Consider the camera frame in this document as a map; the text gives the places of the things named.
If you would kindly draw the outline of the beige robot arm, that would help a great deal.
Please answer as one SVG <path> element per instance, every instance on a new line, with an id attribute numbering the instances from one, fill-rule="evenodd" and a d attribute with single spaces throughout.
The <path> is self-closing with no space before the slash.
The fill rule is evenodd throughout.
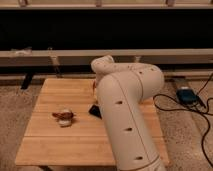
<path id="1" fill-rule="evenodd" d="M 166 171 L 139 103 L 155 96 L 164 75 L 155 65 L 94 59 L 97 101 L 119 171 Z"/>

